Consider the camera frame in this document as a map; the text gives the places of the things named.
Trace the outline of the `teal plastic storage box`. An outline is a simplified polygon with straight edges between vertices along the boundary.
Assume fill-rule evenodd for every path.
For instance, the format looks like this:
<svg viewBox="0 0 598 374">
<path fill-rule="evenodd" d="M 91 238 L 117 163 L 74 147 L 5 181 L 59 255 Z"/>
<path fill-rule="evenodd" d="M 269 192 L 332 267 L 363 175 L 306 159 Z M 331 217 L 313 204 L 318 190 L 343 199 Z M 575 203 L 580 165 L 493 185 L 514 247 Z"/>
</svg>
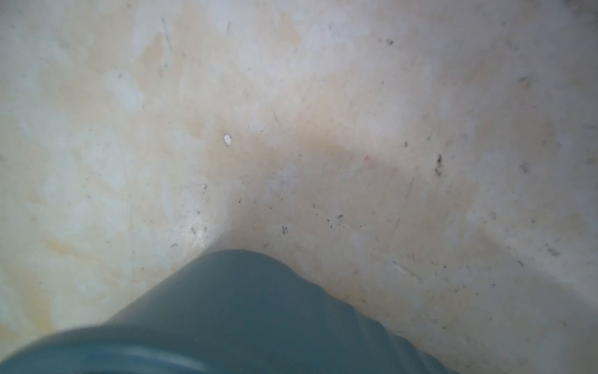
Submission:
<svg viewBox="0 0 598 374">
<path fill-rule="evenodd" d="M 20 349 L 4 373 L 445 373 L 437 358 L 258 252 L 193 260 L 106 322 Z"/>
</svg>

